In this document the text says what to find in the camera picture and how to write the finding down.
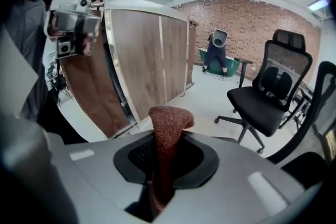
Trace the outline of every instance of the red cloth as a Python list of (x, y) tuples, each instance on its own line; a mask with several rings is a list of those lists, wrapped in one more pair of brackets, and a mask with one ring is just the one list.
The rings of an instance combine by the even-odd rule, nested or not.
[(188, 110), (162, 105), (152, 107), (149, 116), (153, 122), (159, 159), (159, 169), (152, 177), (153, 201), (155, 208), (162, 211), (174, 195), (173, 166), (181, 132), (194, 126), (194, 116)]

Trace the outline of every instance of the white floor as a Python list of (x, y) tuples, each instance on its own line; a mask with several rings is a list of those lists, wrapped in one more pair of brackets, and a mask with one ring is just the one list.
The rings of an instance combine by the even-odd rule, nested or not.
[[(208, 73), (202, 74), (201, 67), (194, 66), (193, 81), (195, 81), (195, 84), (186, 91), (184, 97), (177, 97), (169, 102), (168, 105), (187, 109), (194, 114), (195, 126), (188, 129), (189, 131), (208, 136), (238, 139), (242, 130), (240, 125), (225, 121), (219, 121), (218, 124), (215, 124), (214, 120), (218, 115), (239, 118), (238, 113), (232, 112), (233, 106), (226, 96), (228, 90), (238, 87), (236, 82), (239, 81), (239, 77), (233, 76), (223, 80), (220, 76)], [(243, 86), (250, 85), (251, 81), (244, 81)], [(87, 141), (96, 142), (106, 139), (101, 130), (82, 111), (75, 99), (70, 99), (61, 104), (60, 111), (75, 130)], [(147, 119), (130, 133), (134, 134), (152, 128), (150, 119)], [(295, 132), (296, 127), (292, 121), (282, 130), (278, 130), (272, 137), (265, 137), (261, 134), (260, 137), (266, 146), (262, 156), (267, 157), (278, 151), (288, 143)], [(248, 131), (241, 145), (253, 151), (260, 148), (258, 142)]]

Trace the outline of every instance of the table leg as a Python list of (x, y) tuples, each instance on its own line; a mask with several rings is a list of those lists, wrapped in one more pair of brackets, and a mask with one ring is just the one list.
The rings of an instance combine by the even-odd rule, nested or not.
[(241, 63), (241, 73), (240, 73), (240, 81), (239, 81), (239, 88), (242, 87), (243, 81), (245, 78), (245, 72), (246, 72), (246, 63)]

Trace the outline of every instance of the wood panel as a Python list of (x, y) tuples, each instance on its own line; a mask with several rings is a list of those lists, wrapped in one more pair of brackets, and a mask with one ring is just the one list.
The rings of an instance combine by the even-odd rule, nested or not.
[(185, 89), (187, 22), (162, 16), (163, 62), (167, 102)]
[(111, 20), (121, 72), (143, 120), (150, 107), (165, 104), (159, 16), (112, 10)]
[(189, 22), (188, 74), (186, 85), (189, 85), (192, 82), (195, 58), (196, 27), (196, 24)]
[[(100, 17), (99, 10), (92, 13)], [(129, 124), (110, 79), (101, 25), (91, 56), (67, 57), (60, 62), (79, 106), (107, 138)]]

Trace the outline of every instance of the red brick wall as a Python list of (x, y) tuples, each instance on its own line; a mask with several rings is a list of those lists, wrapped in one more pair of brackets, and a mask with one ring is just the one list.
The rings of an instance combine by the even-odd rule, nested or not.
[(301, 16), (280, 7), (250, 0), (201, 0), (183, 4), (176, 9), (185, 12), (200, 25), (196, 30), (195, 62), (200, 62), (198, 47), (206, 48), (214, 28), (228, 32), (226, 54), (254, 62), (246, 74), (254, 78), (264, 57), (264, 45), (277, 29), (304, 35), (306, 51), (313, 57), (313, 65), (305, 77), (309, 82), (317, 62), (321, 30)]

